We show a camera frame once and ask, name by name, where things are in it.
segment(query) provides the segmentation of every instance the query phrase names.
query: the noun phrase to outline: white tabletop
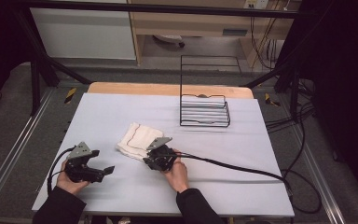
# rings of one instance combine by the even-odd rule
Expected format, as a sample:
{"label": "white tabletop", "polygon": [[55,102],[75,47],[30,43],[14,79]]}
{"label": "white tabletop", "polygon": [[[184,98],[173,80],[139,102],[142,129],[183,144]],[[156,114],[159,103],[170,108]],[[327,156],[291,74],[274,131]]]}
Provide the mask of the white tabletop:
{"label": "white tabletop", "polygon": [[[173,140],[167,145],[202,158],[280,175],[257,100],[227,99],[231,124],[227,128],[181,127],[179,97],[85,93],[58,151],[86,142],[100,155],[88,166],[115,171],[93,183],[78,197],[86,213],[122,216],[179,216],[174,192],[164,176],[115,149],[132,122],[159,129]],[[58,163],[55,171],[60,170]],[[189,185],[200,189],[222,217],[292,217],[284,184],[264,175],[229,170],[204,161],[183,159]],[[33,210],[47,195],[46,181]]]}

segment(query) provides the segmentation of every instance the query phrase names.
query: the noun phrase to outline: folded towel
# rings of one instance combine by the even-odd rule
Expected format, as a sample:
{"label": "folded towel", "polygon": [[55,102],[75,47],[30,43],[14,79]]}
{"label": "folded towel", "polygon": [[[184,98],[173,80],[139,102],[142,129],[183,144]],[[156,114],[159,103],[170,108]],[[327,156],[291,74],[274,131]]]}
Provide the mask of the folded towel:
{"label": "folded towel", "polygon": [[124,137],[116,145],[116,149],[124,155],[144,161],[147,157],[147,148],[157,138],[163,137],[164,133],[138,123],[132,123]]}

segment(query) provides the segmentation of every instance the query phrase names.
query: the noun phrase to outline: black sleeve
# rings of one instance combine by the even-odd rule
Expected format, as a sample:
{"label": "black sleeve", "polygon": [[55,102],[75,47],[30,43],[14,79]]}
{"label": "black sleeve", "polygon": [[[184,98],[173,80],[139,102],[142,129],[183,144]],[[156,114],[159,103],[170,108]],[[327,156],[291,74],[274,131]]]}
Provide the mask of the black sleeve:
{"label": "black sleeve", "polygon": [[33,224],[77,224],[85,206],[75,195],[55,187],[34,214]]}
{"label": "black sleeve", "polygon": [[186,224],[224,223],[198,189],[187,189],[178,193],[176,203]]}

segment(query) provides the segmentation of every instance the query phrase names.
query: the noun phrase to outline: person's hand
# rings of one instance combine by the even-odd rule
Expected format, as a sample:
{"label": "person's hand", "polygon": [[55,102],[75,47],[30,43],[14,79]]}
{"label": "person's hand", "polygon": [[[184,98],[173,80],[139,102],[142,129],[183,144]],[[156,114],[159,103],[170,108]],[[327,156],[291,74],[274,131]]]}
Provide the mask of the person's hand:
{"label": "person's hand", "polygon": [[64,161],[61,166],[62,172],[57,177],[57,187],[68,191],[71,194],[77,195],[83,188],[85,188],[90,182],[89,181],[80,181],[78,183],[73,182],[69,176],[64,171],[65,164],[67,161]]}
{"label": "person's hand", "polygon": [[177,192],[182,193],[188,189],[187,168],[185,164],[181,162],[179,157],[177,157],[173,162],[173,166],[170,171],[165,171],[162,173],[167,178],[171,187]]}

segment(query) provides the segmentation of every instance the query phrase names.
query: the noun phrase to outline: black wire basket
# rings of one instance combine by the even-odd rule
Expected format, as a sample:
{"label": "black wire basket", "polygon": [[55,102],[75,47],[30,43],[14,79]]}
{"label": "black wire basket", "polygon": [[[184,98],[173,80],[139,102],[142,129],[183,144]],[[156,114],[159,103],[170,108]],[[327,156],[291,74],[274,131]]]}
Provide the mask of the black wire basket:
{"label": "black wire basket", "polygon": [[194,76],[197,73],[195,67],[208,67],[206,71],[210,76],[216,74],[218,67],[224,71],[236,70],[236,74],[241,73],[238,59],[233,56],[206,56],[206,55],[182,55],[181,56],[181,76],[180,76],[180,125],[198,127],[228,127],[230,115],[228,103],[225,95],[205,95],[205,94],[186,94],[183,92],[184,77]]}

